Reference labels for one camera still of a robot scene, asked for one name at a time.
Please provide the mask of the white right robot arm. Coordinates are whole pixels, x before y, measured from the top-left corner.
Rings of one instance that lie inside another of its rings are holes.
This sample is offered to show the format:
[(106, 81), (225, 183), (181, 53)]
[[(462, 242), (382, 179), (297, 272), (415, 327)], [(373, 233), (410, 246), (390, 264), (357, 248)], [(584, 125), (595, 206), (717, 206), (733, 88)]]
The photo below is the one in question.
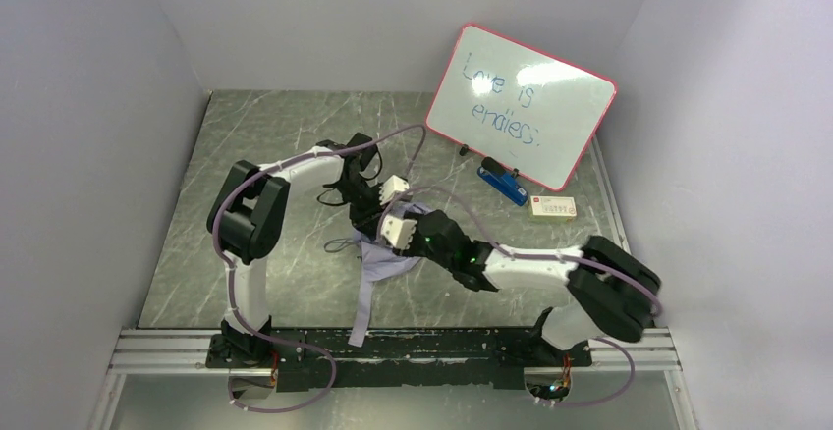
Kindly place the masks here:
[(533, 332), (557, 350), (597, 337), (638, 343), (661, 311), (660, 278), (602, 236), (560, 249), (516, 248), (473, 240), (440, 210), (386, 214), (379, 233), (398, 254), (437, 264), (471, 291), (568, 292), (573, 303), (542, 312)]

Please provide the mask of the lilac folding umbrella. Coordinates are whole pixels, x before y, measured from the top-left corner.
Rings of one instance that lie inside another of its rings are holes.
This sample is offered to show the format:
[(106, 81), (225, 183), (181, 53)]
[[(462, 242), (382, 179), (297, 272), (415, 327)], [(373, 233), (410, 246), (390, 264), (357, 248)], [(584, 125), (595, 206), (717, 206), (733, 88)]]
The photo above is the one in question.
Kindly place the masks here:
[(361, 276), (356, 305), (356, 314), (348, 339), (348, 345), (361, 348), (368, 332), (372, 312), (372, 295), (376, 283), (410, 272), (420, 259), (395, 254), (389, 247), (372, 241), (366, 234), (354, 230), (347, 238), (327, 241), (323, 248), (327, 253), (340, 252), (350, 246), (360, 250), (358, 260)]

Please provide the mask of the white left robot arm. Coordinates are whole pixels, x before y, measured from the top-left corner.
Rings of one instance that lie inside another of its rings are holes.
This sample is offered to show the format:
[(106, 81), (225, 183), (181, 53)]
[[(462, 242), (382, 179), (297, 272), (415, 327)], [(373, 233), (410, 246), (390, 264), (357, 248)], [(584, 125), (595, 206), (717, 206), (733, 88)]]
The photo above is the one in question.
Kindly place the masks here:
[(379, 155), (366, 134), (346, 144), (324, 140), (289, 159), (233, 165), (206, 221), (216, 252), (234, 282), (221, 323), (221, 347), (247, 363), (263, 360), (273, 349), (267, 340), (271, 317), (265, 302), (266, 257), (278, 243), (291, 200), (314, 188), (337, 191), (349, 208), (352, 227), (376, 236), (383, 205), (381, 184), (363, 175)]

